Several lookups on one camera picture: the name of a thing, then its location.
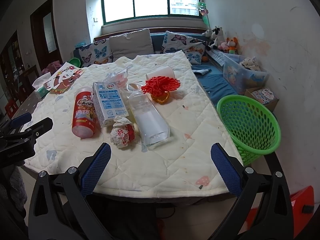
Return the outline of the spotted fabric in bin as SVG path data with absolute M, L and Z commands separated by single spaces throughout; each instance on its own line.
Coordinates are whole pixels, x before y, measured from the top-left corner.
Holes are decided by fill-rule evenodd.
M 251 71 L 259 71 L 259 72 L 261 71 L 256 57 L 253 57 L 253 58 L 247 57 L 244 60 L 242 60 L 239 64 L 245 69 L 248 69 Z

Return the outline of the orange fox plush toy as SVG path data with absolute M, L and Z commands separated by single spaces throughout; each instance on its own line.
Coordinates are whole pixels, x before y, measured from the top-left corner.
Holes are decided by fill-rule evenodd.
M 227 38 L 227 51 L 229 54 L 238 54 L 238 39 L 236 37 Z

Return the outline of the green plastic bowl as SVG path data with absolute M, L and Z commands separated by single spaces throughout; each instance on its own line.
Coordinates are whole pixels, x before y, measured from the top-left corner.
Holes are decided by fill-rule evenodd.
M 74 66 L 77 67 L 77 68 L 80 68 L 80 67 L 81 67 L 81 61 L 80 61 L 80 59 L 77 58 L 77 57 L 74 57 L 74 58 L 70 59 L 70 60 L 68 61 L 68 63 L 74 65 Z

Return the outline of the clear plastic bottle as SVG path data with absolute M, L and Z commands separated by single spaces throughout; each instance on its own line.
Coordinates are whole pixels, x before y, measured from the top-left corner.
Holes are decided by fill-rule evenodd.
M 126 89 L 131 112 L 145 146 L 160 144 L 170 137 L 170 128 L 138 83 L 128 83 Z

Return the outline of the white blue milk carton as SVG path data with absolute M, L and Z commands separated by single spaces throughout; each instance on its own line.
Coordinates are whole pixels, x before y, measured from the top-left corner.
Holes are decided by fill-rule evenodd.
M 129 116 L 119 89 L 112 82 L 94 82 L 92 100 L 101 128 L 113 124 L 116 117 Z

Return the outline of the red pompom flower ornament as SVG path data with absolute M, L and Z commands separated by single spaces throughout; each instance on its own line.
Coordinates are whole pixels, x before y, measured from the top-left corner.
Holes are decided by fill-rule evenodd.
M 149 94 L 153 101 L 163 105 L 169 100 L 170 92 L 178 90 L 180 85 L 176 78 L 156 76 L 146 80 L 141 90 L 144 94 Z

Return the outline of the butterfly pillow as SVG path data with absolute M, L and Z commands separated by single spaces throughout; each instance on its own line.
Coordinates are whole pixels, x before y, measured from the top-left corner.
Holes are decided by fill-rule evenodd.
M 95 41 L 79 49 L 83 67 L 93 64 L 106 64 L 113 62 L 113 54 L 109 45 L 109 39 Z
M 175 53 L 181 50 L 191 64 L 200 65 L 206 51 L 206 45 L 207 41 L 166 31 L 160 53 Z

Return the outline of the dark wooden door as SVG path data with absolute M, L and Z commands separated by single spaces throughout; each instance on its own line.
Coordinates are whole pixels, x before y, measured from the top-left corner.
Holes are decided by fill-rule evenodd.
M 47 0 L 31 14 L 30 25 L 40 70 L 44 70 L 52 62 L 61 63 L 54 25 L 53 0 Z

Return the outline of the tissue pack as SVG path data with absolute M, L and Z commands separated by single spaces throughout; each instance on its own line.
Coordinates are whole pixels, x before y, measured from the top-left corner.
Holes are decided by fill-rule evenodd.
M 50 77 L 51 77 L 51 73 L 48 72 L 38 77 L 34 81 L 32 86 L 35 89 L 35 95 L 38 99 L 44 98 L 49 93 L 49 91 L 46 89 L 44 84 L 50 79 Z

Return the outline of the clear plastic bag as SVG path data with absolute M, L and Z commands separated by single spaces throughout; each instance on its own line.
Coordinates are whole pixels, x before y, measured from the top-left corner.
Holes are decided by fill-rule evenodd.
M 120 71 L 108 73 L 104 82 L 114 83 L 117 88 L 123 88 L 128 81 L 128 72 L 130 67 L 126 67 Z

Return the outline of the cartoon bear picture book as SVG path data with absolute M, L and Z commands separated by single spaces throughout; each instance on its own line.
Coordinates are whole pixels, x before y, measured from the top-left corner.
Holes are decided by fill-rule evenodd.
M 64 63 L 43 85 L 50 93 L 62 94 L 84 73 L 68 62 Z

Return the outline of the red snack can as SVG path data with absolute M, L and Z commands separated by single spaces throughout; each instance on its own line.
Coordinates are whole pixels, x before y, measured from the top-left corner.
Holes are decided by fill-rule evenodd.
M 81 139 L 91 138 L 95 132 L 97 117 L 92 98 L 91 87 L 82 87 L 75 93 L 72 132 Z

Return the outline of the left butterfly pillow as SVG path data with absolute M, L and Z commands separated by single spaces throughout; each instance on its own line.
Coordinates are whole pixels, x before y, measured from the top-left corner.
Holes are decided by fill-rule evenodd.
M 95 41 L 79 49 L 83 67 L 93 64 L 106 64 L 113 62 L 113 54 L 109 45 L 109 39 Z

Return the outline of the red white wrapper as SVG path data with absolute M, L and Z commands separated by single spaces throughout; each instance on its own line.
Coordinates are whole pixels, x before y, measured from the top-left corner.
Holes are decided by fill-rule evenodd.
M 132 123 L 124 116 L 118 116 L 114 119 L 113 128 L 110 134 L 110 141 L 117 148 L 125 148 L 132 143 L 137 142 L 139 129 L 137 124 Z

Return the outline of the right butterfly pillow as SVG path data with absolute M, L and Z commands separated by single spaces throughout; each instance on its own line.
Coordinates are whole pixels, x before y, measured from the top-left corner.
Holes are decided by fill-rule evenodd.
M 181 50 L 191 64 L 200 65 L 206 51 L 206 45 L 207 41 L 166 31 L 160 53 L 175 53 Z

